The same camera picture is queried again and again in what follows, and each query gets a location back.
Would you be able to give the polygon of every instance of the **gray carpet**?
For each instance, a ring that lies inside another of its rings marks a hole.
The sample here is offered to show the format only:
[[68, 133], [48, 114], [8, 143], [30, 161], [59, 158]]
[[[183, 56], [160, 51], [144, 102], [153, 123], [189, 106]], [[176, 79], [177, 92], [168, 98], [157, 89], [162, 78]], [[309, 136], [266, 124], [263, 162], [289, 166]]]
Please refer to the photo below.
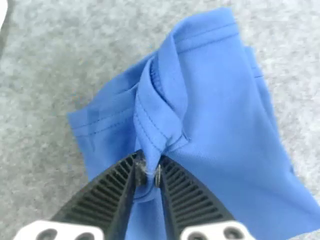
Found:
[[[0, 239], [49, 218], [87, 177], [66, 113], [177, 21], [232, 7], [295, 171], [320, 203], [319, 0], [10, 0], [0, 33]], [[320, 232], [296, 239], [318, 240]]]

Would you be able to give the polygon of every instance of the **black gripper pad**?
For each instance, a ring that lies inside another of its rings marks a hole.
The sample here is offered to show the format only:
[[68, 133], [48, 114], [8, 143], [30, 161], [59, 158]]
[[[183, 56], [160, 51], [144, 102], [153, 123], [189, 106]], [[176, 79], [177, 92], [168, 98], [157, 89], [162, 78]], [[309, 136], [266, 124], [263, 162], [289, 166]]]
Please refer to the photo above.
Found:
[[168, 240], [188, 226], [234, 220], [220, 200], [195, 176], [167, 156], [160, 160], [160, 189]]
[[141, 150], [125, 157], [94, 178], [52, 221], [95, 226], [106, 240], [123, 240], [127, 230], [136, 186], [145, 182], [136, 166], [143, 166]]

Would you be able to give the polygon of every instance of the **screw hole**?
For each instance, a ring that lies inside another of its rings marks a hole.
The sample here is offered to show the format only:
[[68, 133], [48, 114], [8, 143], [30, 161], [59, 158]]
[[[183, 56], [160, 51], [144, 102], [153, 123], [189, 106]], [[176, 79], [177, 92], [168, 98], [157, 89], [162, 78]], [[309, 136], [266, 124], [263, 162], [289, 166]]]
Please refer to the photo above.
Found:
[[85, 232], [79, 235], [75, 240], [95, 240], [95, 236], [90, 232]]
[[38, 236], [36, 237], [36, 240], [54, 240], [57, 234], [58, 234], [57, 230], [49, 228], [39, 233]]
[[193, 232], [188, 236], [188, 240], [208, 240], [205, 235], [200, 232]]
[[239, 229], [234, 227], [226, 228], [223, 233], [225, 238], [228, 240], [239, 240], [244, 238], [243, 233]]

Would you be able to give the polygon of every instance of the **blue shirt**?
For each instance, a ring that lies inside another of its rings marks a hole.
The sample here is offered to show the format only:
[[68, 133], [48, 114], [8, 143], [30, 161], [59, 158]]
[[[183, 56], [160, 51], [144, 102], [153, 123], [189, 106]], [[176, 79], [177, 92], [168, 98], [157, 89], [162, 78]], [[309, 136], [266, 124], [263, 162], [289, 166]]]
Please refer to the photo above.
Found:
[[68, 116], [89, 179], [143, 149], [126, 240], [165, 240], [154, 172], [161, 154], [202, 181], [258, 240], [320, 228], [320, 208], [295, 176], [253, 50], [228, 8], [178, 23], [160, 48]]

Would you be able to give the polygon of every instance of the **seam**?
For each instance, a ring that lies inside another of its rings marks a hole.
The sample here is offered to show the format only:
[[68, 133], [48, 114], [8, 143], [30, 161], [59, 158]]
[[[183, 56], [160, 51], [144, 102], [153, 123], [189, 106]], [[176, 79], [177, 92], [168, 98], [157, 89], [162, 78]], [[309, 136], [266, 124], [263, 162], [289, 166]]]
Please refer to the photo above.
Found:
[[209, 41], [209, 42], [203, 43], [203, 44], [201, 44], [201, 45], [199, 45], [199, 46], [195, 46], [195, 47], [188, 48], [188, 49], [186, 49], [186, 50], [179, 51], [178, 54], [186, 53], [186, 52], [188, 52], [188, 51], [191, 51], [191, 50], [194, 50], [194, 49], [197, 49], [197, 48], [200, 48], [200, 47], [203, 47], [203, 46], [205, 46], [205, 45], [212, 44], [212, 43], [221, 42], [221, 41], [223, 41], [223, 40], [226, 40], [226, 39], [235, 37], [235, 36], [237, 36], [237, 35], [239, 35], [238, 32], [235, 33], [235, 34], [232, 34], [232, 35], [229, 35], [229, 36], [220, 38], [220, 39], [218, 39], [218, 40]]
[[235, 25], [235, 24], [236, 24], [235, 22], [232, 22], [232, 23], [229, 23], [229, 24], [220, 26], [220, 27], [216, 27], [216, 28], [212, 28], [212, 29], [209, 29], [209, 30], [206, 30], [206, 31], [202, 31], [202, 32], [199, 32], [199, 33], [197, 33], [197, 34], [195, 34], [195, 35], [191, 35], [191, 36], [188, 36], [188, 37], [179, 39], [179, 40], [177, 40], [176, 43], [180, 43], [180, 42], [182, 42], [182, 41], [184, 41], [184, 40], [191, 39], [191, 38], [194, 38], [194, 37], [197, 37], [197, 36], [199, 36], [199, 35], [206, 34], [206, 33], [209, 33], [209, 32], [215, 31], [215, 30], [223, 29], [223, 28], [226, 28], [226, 27]]
[[157, 126], [156, 124], [152, 121], [151, 117], [148, 115], [147, 111], [145, 110], [144, 106], [142, 105], [142, 102], [141, 102], [141, 99], [140, 99], [140, 96], [139, 94], [137, 93], [136, 94], [137, 96], [137, 99], [138, 99], [138, 103], [140, 104], [141, 108], [143, 109], [143, 111], [145, 112], [145, 114], [147, 115], [148, 119], [151, 121], [152, 125], [159, 131], [159, 133], [165, 137], [166, 140], [169, 139], [169, 137], [167, 137]]
[[94, 131], [94, 132], [91, 132], [91, 133], [89, 133], [89, 134], [75, 135], [75, 137], [89, 137], [89, 136], [91, 136], [91, 135], [95, 135], [95, 134], [101, 133], [101, 132], [103, 132], [103, 131], [105, 131], [105, 130], [108, 130], [108, 129], [117, 127], [117, 126], [119, 126], [119, 125], [121, 125], [121, 124], [124, 124], [124, 123], [127, 122], [129, 119], [131, 119], [131, 117], [127, 117], [127, 118], [124, 119], [123, 121], [120, 121], [120, 122], [117, 122], [117, 123], [115, 123], [115, 124], [112, 124], [112, 125], [104, 128], [104, 129], [102, 129], [102, 130]]
[[126, 110], [130, 109], [131, 107], [128, 107], [124, 110], [121, 110], [121, 111], [118, 111], [118, 112], [115, 112], [114, 114], [112, 115], [108, 115], [108, 116], [105, 116], [103, 118], [99, 118], [98, 120], [95, 120], [95, 121], [92, 121], [92, 122], [89, 122], [89, 123], [86, 123], [86, 124], [83, 124], [83, 125], [79, 125], [79, 126], [76, 126], [76, 127], [72, 127], [71, 129], [72, 130], [75, 130], [75, 129], [79, 129], [79, 128], [82, 128], [82, 127], [85, 127], [85, 126], [89, 126], [89, 125], [92, 125], [92, 124], [95, 124], [97, 122], [100, 122], [101, 120], [104, 120], [104, 119], [108, 119], [108, 118], [111, 118], [111, 117], [114, 117], [115, 115], [118, 115], [118, 114], [121, 114], [123, 112], [125, 112]]
[[150, 137], [148, 136], [146, 130], [144, 129], [144, 127], [142, 126], [142, 124], [141, 124], [141, 122], [140, 122], [140, 120], [139, 120], [138, 115], [137, 115], [136, 113], [134, 113], [134, 116], [136, 117], [137, 122], [138, 122], [140, 128], [142, 129], [142, 131], [143, 131], [144, 135], [146, 136], [146, 138], [150, 141], [151, 145], [152, 145], [156, 150], [158, 150], [159, 153], [161, 153], [162, 151], [160, 150], [160, 148], [158, 148], [158, 147], [154, 144], [154, 142], [150, 139]]

